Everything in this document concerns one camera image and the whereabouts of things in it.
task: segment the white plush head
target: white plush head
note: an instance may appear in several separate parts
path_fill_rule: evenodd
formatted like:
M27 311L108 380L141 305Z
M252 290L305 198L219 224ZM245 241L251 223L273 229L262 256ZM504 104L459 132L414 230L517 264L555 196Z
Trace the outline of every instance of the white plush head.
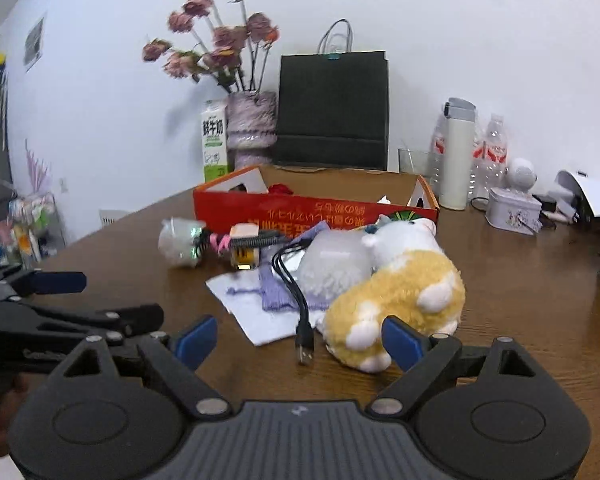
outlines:
M426 218L391 222L379 228L376 234L365 235L362 243L371 249L376 269L384 267L405 251L443 253L436 242L436 225Z

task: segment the white thermos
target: white thermos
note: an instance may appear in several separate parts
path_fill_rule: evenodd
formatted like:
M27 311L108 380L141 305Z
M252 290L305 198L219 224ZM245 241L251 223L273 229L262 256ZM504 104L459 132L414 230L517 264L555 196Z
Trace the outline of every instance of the white thermos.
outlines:
M475 137L475 105L457 97L445 104L447 132L442 163L440 205L448 209L466 208Z

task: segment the yellow plush body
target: yellow plush body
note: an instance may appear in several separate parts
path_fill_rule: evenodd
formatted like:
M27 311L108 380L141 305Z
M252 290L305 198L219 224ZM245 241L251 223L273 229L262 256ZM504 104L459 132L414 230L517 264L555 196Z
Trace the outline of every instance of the yellow plush body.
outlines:
M386 317L397 316L425 335L451 334L463 306L460 273L442 250L405 250L334 300L322 322L323 337L347 366L378 372L391 364L381 341Z

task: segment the vase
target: vase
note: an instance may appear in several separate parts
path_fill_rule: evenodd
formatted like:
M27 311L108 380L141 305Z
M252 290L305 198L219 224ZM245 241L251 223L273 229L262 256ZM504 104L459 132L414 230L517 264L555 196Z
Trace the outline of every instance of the vase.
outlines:
M268 148L276 142L276 93L236 92L227 97L227 148L234 170L271 162Z

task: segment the red cardboard box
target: red cardboard box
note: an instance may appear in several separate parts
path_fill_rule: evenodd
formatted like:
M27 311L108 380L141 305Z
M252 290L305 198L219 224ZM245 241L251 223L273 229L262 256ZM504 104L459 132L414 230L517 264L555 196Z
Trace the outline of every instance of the red cardboard box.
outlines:
M268 192L285 184L293 195ZM390 204L379 204L383 196ZM196 218L216 233L251 222L295 237L326 220L334 229L373 224L381 214L414 212L438 222L439 207L427 182L405 173L371 170L251 166L193 190Z

